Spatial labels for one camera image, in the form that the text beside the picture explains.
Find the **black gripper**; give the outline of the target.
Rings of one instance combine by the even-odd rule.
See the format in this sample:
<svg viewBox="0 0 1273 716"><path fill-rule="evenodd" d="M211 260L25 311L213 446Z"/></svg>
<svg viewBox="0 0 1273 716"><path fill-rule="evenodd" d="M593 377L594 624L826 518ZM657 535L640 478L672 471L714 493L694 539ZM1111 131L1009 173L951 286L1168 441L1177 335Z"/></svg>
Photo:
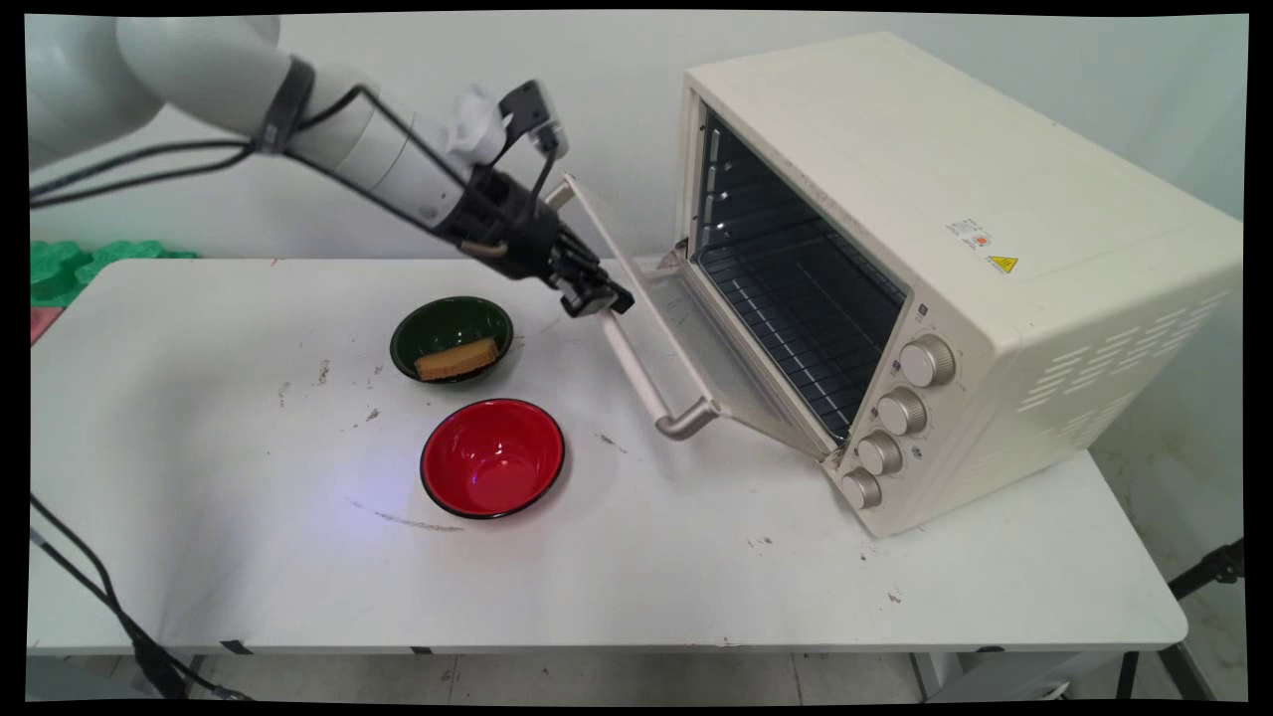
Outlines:
<svg viewBox="0 0 1273 716"><path fill-rule="evenodd" d="M512 280L556 285L572 319L625 313L634 304L631 292L608 276L556 210L491 167L474 169L460 200L460 254Z"/></svg>

